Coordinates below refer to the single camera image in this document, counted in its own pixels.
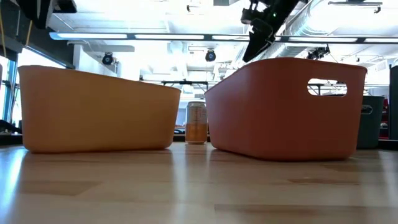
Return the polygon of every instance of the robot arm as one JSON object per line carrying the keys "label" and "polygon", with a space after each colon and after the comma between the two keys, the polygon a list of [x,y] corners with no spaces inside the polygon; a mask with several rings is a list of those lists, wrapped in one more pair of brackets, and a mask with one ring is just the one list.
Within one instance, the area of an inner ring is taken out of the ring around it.
{"label": "robot arm", "polygon": [[[303,0],[250,0],[249,9],[243,9],[241,22],[252,25],[249,33],[250,41],[243,56],[248,62],[265,51],[275,41],[275,33],[290,15],[299,1]],[[267,8],[257,11],[259,2]]]}

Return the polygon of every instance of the orange bin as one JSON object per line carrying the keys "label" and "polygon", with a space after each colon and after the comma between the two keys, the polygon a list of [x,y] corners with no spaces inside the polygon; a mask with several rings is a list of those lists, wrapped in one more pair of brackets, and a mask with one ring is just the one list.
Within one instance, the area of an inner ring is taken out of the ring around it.
{"label": "orange bin", "polygon": [[173,141],[179,89],[41,66],[19,74],[32,152],[162,149]]}
{"label": "orange bin", "polygon": [[[347,159],[356,150],[366,68],[275,58],[240,68],[205,93],[211,143],[270,161]],[[346,83],[315,96],[312,78]]]}

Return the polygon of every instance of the can label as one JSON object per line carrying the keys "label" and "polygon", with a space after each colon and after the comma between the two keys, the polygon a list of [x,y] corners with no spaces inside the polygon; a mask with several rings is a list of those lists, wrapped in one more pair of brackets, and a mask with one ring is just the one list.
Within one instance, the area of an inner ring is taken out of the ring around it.
{"label": "can label", "polygon": [[204,106],[190,106],[188,110],[187,124],[207,124],[207,110]]}

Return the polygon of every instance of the wooden surface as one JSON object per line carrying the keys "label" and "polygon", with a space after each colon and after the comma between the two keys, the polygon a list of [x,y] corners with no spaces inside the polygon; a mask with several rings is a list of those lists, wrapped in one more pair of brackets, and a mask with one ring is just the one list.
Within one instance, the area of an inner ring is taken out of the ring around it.
{"label": "wooden surface", "polygon": [[94,154],[3,148],[0,223],[398,223],[398,153],[278,163],[182,142]]}

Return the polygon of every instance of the black equipment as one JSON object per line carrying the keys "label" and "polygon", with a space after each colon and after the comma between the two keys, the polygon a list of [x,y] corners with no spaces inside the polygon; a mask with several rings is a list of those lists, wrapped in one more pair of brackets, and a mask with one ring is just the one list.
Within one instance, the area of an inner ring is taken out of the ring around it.
{"label": "black equipment", "polygon": [[[250,0],[249,9],[243,9],[241,22],[252,25],[250,42],[243,60],[248,62],[265,51],[275,41],[275,33],[283,25],[299,1],[307,0]],[[262,12],[257,10],[259,2],[267,6]]]}
{"label": "black equipment", "polygon": [[38,29],[46,29],[53,13],[76,13],[74,0],[17,0],[25,16]]}
{"label": "black equipment", "polygon": [[308,51],[307,59],[319,60],[328,54],[330,54],[329,47],[317,47],[314,50]]}
{"label": "black equipment", "polygon": [[0,132],[5,132],[8,130],[9,133],[22,134],[22,129],[17,128],[14,125],[8,123],[7,121],[0,120]]}
{"label": "black equipment", "polygon": [[113,63],[113,54],[111,52],[105,53],[105,56],[102,58],[102,63],[104,65],[111,65]]}
{"label": "black equipment", "polygon": [[214,62],[216,60],[216,53],[214,53],[214,50],[207,50],[205,59],[207,62]]}

